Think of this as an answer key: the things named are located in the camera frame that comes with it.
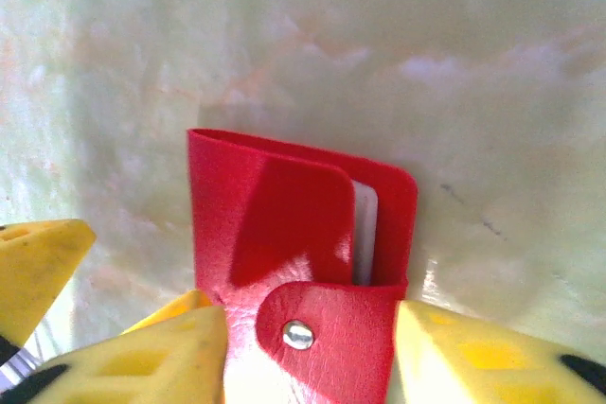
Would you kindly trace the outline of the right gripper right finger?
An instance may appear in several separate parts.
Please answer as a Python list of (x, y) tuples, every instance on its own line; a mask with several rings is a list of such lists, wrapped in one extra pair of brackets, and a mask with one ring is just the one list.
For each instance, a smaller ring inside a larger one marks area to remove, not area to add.
[(602, 403), (605, 367), (561, 344), (420, 301), (396, 311), (407, 403)]

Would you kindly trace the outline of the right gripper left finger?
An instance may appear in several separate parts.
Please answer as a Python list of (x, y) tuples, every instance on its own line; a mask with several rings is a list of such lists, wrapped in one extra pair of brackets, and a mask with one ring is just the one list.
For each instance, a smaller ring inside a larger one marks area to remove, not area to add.
[(222, 307), (58, 356), (9, 389), (11, 403), (222, 403), (227, 324)]

